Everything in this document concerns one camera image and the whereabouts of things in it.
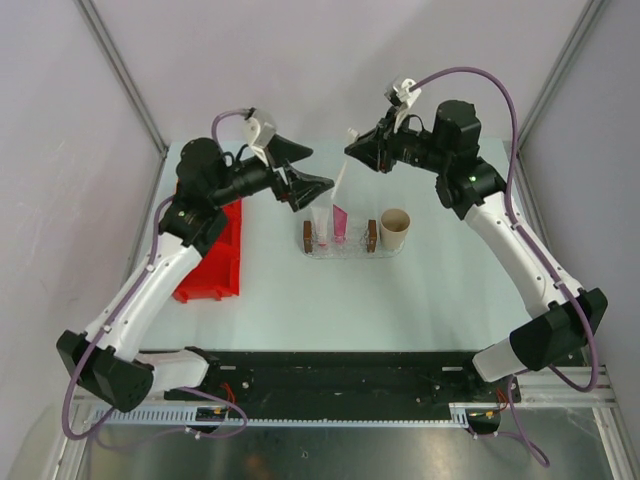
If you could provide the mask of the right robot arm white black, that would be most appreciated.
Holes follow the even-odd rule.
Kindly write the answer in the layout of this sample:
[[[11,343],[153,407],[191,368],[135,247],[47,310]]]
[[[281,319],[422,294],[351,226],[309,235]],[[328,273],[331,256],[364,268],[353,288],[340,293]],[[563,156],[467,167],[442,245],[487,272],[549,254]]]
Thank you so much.
[[[461,376],[473,401],[493,394],[497,380],[539,371],[588,345],[608,306],[600,289],[585,290],[552,258],[514,208],[506,181],[479,154],[480,133],[474,105],[448,100],[432,130],[411,128],[409,115],[392,107],[344,149],[376,172],[402,162],[435,173],[441,204],[488,245],[520,294],[530,321],[476,353],[473,369]]]

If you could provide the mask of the pink toothpaste tube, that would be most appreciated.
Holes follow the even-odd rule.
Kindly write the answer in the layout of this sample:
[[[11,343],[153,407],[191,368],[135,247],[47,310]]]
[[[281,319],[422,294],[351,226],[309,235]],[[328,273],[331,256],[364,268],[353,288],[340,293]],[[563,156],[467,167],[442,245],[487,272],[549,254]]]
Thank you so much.
[[[333,205],[333,240],[336,244],[346,241],[348,213],[337,205]]]

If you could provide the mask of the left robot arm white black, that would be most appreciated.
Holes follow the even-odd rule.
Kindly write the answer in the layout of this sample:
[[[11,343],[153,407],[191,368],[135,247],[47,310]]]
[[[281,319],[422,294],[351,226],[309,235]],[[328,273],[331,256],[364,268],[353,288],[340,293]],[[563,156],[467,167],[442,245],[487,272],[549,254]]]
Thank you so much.
[[[263,190],[299,211],[330,190],[332,180],[303,173],[294,163],[312,148],[273,135],[252,145],[252,156],[226,161],[211,138],[184,145],[174,195],[155,218],[150,251],[101,316],[83,332],[65,331],[56,348],[80,386],[114,409],[130,412],[147,396],[182,387],[197,398],[214,397],[220,374],[196,348],[144,355],[140,345],[154,318],[179,284],[209,253],[228,224],[227,205]]]

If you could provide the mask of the white toothpaste tube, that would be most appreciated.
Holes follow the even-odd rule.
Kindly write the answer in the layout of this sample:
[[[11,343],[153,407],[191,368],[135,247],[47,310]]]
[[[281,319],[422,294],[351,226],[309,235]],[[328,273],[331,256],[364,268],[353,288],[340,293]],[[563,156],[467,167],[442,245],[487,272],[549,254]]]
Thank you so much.
[[[321,247],[328,245],[329,209],[327,207],[311,208],[316,242]]]

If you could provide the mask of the white toothbrush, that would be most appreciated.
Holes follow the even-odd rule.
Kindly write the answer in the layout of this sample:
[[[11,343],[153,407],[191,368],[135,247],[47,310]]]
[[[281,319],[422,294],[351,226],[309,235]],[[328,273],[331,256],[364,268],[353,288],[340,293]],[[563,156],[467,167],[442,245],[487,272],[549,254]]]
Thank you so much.
[[[347,130],[347,145],[351,145],[359,136],[359,132],[353,128],[349,128]],[[342,181],[344,179],[345,176],[345,172],[346,172],[346,168],[347,168],[347,161],[343,162],[343,165],[339,171],[338,176],[336,177],[336,180],[334,182],[334,188],[331,192],[331,202],[334,203],[338,194],[338,191],[340,189],[340,186],[342,184]]]

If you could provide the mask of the beige plastic cup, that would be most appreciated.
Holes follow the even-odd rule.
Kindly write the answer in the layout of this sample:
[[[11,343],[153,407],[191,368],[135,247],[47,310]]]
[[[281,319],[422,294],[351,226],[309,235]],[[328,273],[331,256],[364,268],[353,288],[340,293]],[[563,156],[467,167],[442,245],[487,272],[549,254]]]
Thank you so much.
[[[411,225],[409,214],[402,209],[388,209],[380,217],[380,239],[387,250],[399,249]]]

